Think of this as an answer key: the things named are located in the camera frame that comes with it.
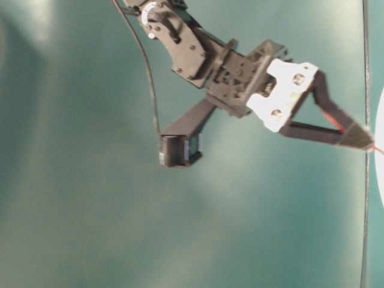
cable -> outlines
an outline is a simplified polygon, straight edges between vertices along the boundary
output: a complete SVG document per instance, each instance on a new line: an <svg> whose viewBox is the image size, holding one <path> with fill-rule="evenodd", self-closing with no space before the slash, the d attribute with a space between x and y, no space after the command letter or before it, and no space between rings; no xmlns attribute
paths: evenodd
<svg viewBox="0 0 384 288"><path fill-rule="evenodd" d="M138 47L139 47L139 49L140 49L140 51L144 57L145 66L146 66L146 75L147 75L147 80L149 83L149 90L151 93L151 102L152 102L152 106L154 109L154 126L156 129L156 133L158 135L160 135L161 130L160 130L160 124L159 124L159 120L158 120L158 113L157 113L157 98L156 98L156 93L155 93L155 86L154 86L154 80L152 77L151 66L150 66L149 61L148 61L148 56L145 52L145 49L144 49L139 37L137 36L134 28L132 27L131 22L129 21L126 14L124 13L123 8L120 7L117 0L111 0L111 2L115 6L115 8L119 11L120 15L123 17L125 23L127 24L129 30L131 31L131 33L132 33L134 39L136 40L136 43L137 43L137 45L138 45Z"/></svg>

screw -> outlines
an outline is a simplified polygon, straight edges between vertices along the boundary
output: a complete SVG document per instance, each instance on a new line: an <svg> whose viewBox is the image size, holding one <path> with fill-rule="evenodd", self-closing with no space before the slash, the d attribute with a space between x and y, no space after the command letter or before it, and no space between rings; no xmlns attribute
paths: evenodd
<svg viewBox="0 0 384 288"><path fill-rule="evenodd" d="M305 81L305 76L303 74L296 74L293 78L294 84L300 86L304 83Z"/></svg>
<svg viewBox="0 0 384 288"><path fill-rule="evenodd" d="M282 113L282 111L279 110L279 109L273 110L273 111L271 112L271 116L273 116L273 117L281 118L282 115L283 115L283 113Z"/></svg>

teal surface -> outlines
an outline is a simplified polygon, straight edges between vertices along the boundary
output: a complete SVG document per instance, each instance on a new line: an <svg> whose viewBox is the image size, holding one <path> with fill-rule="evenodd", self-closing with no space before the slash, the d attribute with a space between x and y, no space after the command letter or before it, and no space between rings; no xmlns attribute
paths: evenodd
<svg viewBox="0 0 384 288"><path fill-rule="evenodd" d="M241 53L271 38L318 65L364 122L360 0L188 4ZM204 158L161 169L143 60L109 1L0 0L0 17L0 287L359 287L364 153L219 111ZM139 34L165 126L204 91Z"/></svg>
<svg viewBox="0 0 384 288"><path fill-rule="evenodd" d="M376 129L377 107L384 87L384 2L370 1L371 126ZM370 216L368 221L368 287L384 286L384 207L377 185L374 156L371 156Z"/></svg>

